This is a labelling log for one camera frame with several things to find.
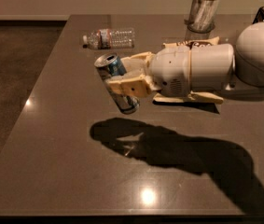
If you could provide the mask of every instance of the can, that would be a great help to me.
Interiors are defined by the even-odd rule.
[[[135,112],[140,105],[139,99],[113,93],[106,84],[109,78],[123,76],[126,73],[120,57],[116,53],[105,54],[95,61],[94,66],[120,112],[125,115]]]

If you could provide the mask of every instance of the clear cup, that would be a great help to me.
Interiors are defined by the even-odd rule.
[[[188,18],[188,29],[207,34],[215,28],[215,14],[219,0],[193,0]]]

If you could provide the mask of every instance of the soda can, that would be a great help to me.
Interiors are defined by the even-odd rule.
[[[111,77],[123,76],[126,73],[120,57],[116,53],[105,54],[96,60],[94,66],[120,112],[125,115],[135,112],[140,105],[136,97],[113,93],[105,83]]]

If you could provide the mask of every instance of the clear bottle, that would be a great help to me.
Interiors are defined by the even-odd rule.
[[[134,29],[99,29],[83,35],[84,47],[89,49],[128,49],[134,47]]]

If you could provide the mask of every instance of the floor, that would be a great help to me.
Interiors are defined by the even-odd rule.
[[[64,24],[0,22],[0,152]]]

